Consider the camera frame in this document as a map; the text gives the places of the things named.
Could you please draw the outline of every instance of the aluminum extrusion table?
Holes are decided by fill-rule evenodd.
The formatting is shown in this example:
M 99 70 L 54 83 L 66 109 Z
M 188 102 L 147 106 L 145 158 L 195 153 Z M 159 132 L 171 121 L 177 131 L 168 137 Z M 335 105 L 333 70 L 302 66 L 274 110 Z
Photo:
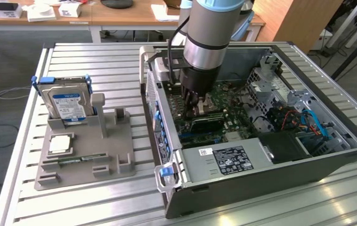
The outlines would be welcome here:
M 165 219 L 156 190 L 153 160 L 139 92 L 139 47 L 161 43 L 56 44 L 41 52 L 36 76 L 92 76 L 104 92 L 105 111 L 125 106 L 131 114 L 136 174 L 85 185 L 36 191 L 33 180 L 45 132 L 46 109 L 30 95 L 0 194 L 0 225 L 349 225 L 357 224 L 357 162 L 330 176 L 280 192 L 181 218 Z M 300 50 L 275 43 L 357 125 L 357 103 Z M 292 87 L 298 79 L 284 69 Z

